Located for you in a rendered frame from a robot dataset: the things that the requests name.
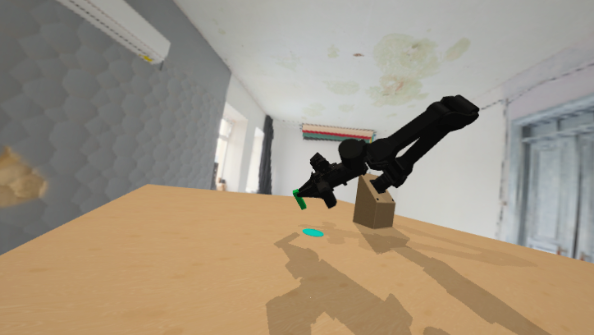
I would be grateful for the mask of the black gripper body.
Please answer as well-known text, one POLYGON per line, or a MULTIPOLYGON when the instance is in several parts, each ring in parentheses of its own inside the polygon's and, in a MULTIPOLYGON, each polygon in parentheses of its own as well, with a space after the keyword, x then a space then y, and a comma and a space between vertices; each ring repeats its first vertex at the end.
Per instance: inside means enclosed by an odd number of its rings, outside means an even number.
MULTIPOLYGON (((313 167, 313 166, 312 166, 313 167)), ((337 164, 335 163, 335 165, 333 167, 337 167, 337 169, 335 170, 334 173, 332 173, 328 178, 326 179, 322 179, 321 178, 321 173, 315 168, 313 167, 315 173, 313 174, 318 186, 318 190, 324 200, 324 202, 326 203, 328 209, 334 208, 336 207, 337 204, 337 200, 336 197, 333 193, 335 187, 344 184, 344 186, 346 186, 346 182, 349 180, 349 178, 346 175, 346 170, 344 169, 343 165, 341 163, 337 164)))

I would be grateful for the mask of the cyan circle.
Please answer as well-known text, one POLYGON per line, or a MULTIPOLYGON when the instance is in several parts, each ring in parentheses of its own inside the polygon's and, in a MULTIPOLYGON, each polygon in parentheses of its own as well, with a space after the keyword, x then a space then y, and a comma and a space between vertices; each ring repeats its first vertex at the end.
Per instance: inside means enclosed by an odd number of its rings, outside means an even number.
POLYGON ((303 233, 306 235, 315 236, 315 237, 323 236, 322 232, 320 232, 319 230, 315 230, 315 229, 304 229, 303 233))

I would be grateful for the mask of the green rectangular post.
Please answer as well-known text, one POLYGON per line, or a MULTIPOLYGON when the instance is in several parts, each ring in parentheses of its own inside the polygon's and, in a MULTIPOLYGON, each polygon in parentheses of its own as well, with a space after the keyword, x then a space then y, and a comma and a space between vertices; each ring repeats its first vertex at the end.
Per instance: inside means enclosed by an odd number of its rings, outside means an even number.
POLYGON ((298 197, 298 196, 297 196, 297 194, 298 194, 298 193, 299 193, 298 189, 296 189, 296 190, 293 190, 293 195, 294 195, 294 197, 295 197, 296 201, 298 202, 298 204, 299 204, 300 208, 301 208, 302 210, 304 210, 304 209, 306 209, 306 208, 307 208, 307 206, 306 206, 306 203, 304 202, 304 200, 303 200, 303 198, 302 198, 302 197, 298 197))

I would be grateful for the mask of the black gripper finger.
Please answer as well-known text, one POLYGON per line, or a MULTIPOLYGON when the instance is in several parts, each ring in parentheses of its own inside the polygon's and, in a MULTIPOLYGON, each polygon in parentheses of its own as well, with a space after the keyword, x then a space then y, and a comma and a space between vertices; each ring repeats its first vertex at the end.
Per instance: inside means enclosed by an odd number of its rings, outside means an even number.
POLYGON ((302 186, 301 186, 301 187, 298 189, 298 191, 300 192, 300 191, 302 191, 303 189, 305 189, 306 187, 310 186, 310 185, 312 184, 312 182, 313 182, 313 179, 315 180, 315 182, 316 182, 316 183, 318 183, 318 182, 316 181, 316 179, 315 179, 314 175, 313 175, 313 172, 311 172, 311 177, 310 177, 310 179, 309 179, 309 180, 308 180, 308 181, 307 181, 307 182, 306 182, 304 185, 302 185, 302 186))
POLYGON ((306 187, 302 191, 297 194, 298 197, 305 197, 305 198, 319 198, 322 199, 322 196, 318 190, 317 183, 313 179, 313 182, 310 186, 306 187))

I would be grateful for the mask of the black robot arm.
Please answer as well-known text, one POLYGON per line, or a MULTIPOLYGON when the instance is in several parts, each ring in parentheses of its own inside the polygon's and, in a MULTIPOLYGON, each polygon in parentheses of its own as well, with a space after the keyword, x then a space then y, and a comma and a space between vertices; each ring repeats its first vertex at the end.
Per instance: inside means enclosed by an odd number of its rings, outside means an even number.
MULTIPOLYGON (((478 111, 480 109, 476 105, 460 94, 445 96, 387 138, 368 144, 364 140, 342 140, 339 145, 341 164, 349 181, 365 176, 368 168, 382 171, 377 179, 370 180, 379 194, 385 193, 391 185, 398 188, 412 173, 414 163, 449 132, 463 129, 476 121, 478 111), (415 143, 416 140, 418 141, 415 143), (412 142, 412 146, 402 156, 396 157, 412 142)), ((323 180, 337 169, 333 168, 335 163, 329 164, 319 152, 311 157, 310 164, 322 174, 323 180)))

